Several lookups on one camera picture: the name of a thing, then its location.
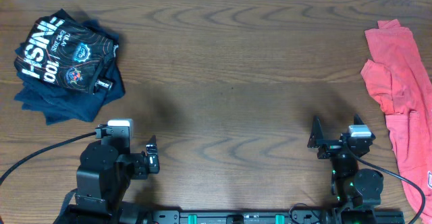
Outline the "black orange patterned jersey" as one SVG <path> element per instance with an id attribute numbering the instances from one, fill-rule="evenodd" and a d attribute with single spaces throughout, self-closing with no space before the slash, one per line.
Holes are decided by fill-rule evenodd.
<path id="1" fill-rule="evenodd" d="M 106 73 L 115 61 L 118 43 L 78 22 L 51 24 L 50 18 L 35 21 L 14 61 L 16 69 L 42 82 L 80 92 L 111 90 L 113 82 Z"/>

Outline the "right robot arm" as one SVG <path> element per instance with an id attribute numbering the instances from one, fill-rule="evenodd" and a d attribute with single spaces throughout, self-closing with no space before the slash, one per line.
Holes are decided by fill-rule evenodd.
<path id="1" fill-rule="evenodd" d="M 316 148 L 318 159 L 332 164 L 331 194 L 337 204 L 320 214 L 322 223 L 376 223 L 375 207 L 381 204 L 383 175 L 361 169 L 360 158 L 370 151 L 375 135 L 358 115 L 336 140 L 324 137 L 321 122 L 313 117 L 308 148 Z"/>

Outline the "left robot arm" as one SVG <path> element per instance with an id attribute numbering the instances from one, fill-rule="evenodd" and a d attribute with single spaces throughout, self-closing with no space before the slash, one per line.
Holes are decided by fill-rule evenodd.
<path id="1" fill-rule="evenodd" d="M 133 179 L 160 171 L 156 136 L 140 153 L 130 152 L 130 137 L 104 136 L 80 155 L 75 204 L 64 203 L 56 223 L 153 223 L 151 211 L 123 198 Z"/>

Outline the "red shirt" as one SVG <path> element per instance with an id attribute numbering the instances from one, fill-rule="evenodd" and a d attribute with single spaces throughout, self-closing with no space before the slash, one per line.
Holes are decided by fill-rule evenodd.
<path id="1" fill-rule="evenodd" d="M 381 20 L 365 31 L 371 53 L 360 74 L 385 115 L 399 173 L 410 206 L 431 222 L 431 81 L 411 30 Z"/>

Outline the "folded navy blue shirt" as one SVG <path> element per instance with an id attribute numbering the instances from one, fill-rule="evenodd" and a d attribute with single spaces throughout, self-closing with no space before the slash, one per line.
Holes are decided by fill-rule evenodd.
<path id="1" fill-rule="evenodd" d="M 119 47 L 119 36 L 106 32 L 97 21 L 89 20 L 82 24 L 109 35 Z M 111 90 L 98 90 L 94 93 L 80 92 L 42 82 L 16 69 L 18 77 L 23 81 L 23 89 L 15 96 L 15 99 L 23 103 L 24 110 L 43 112 L 49 125 L 69 119 L 92 122 L 102 106 L 120 99 L 126 93 L 115 61 L 106 73 L 107 79 L 113 82 Z"/>

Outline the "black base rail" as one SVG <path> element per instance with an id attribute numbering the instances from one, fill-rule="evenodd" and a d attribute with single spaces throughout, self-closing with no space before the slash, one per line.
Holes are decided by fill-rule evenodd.
<path id="1" fill-rule="evenodd" d="M 155 210 L 149 224 L 404 224 L 400 211 L 352 211 L 295 204 L 287 211 Z"/>

